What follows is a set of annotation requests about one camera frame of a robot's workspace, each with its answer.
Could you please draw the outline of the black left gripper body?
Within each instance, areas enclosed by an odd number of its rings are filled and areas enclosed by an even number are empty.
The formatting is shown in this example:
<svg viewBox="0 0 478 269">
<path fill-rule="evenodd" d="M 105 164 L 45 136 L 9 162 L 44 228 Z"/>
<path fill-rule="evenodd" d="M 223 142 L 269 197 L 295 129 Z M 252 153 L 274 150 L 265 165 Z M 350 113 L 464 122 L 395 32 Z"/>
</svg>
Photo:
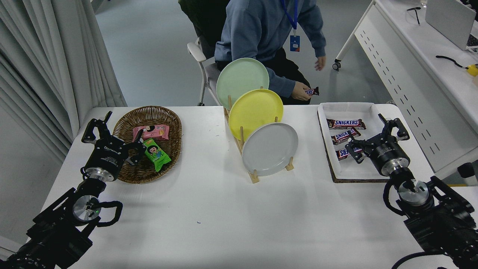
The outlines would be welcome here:
<svg viewBox="0 0 478 269">
<path fill-rule="evenodd" d="M 110 174 L 119 174 L 121 168 L 128 158 L 128 150 L 124 149 L 126 143 L 113 136 L 97 140 L 94 150 L 86 163 L 86 171 L 93 168 L 106 170 Z"/>
</svg>

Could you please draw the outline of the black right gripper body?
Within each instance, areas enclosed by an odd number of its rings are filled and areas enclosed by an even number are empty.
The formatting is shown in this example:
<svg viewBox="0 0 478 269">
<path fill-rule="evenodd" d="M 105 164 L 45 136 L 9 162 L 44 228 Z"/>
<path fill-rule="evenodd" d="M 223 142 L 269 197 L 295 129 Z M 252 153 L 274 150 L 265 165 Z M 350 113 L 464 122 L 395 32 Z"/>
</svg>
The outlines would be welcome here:
<svg viewBox="0 0 478 269">
<path fill-rule="evenodd" d="M 381 140 L 374 143 L 368 157 L 382 176 L 389 176 L 393 170 L 410 164 L 410 158 L 396 141 Z"/>
</svg>

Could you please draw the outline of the person's right hand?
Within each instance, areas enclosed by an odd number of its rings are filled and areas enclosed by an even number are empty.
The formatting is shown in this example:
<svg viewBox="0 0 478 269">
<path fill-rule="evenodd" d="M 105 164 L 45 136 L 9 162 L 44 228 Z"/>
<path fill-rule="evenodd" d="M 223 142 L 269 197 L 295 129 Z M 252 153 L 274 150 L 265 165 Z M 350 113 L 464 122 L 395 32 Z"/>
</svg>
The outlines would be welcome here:
<svg viewBox="0 0 478 269">
<path fill-rule="evenodd" d="M 306 92 L 309 89 L 310 88 L 306 84 L 296 81 L 291 93 L 291 97 L 300 101 L 309 101 L 312 97 Z"/>
</svg>

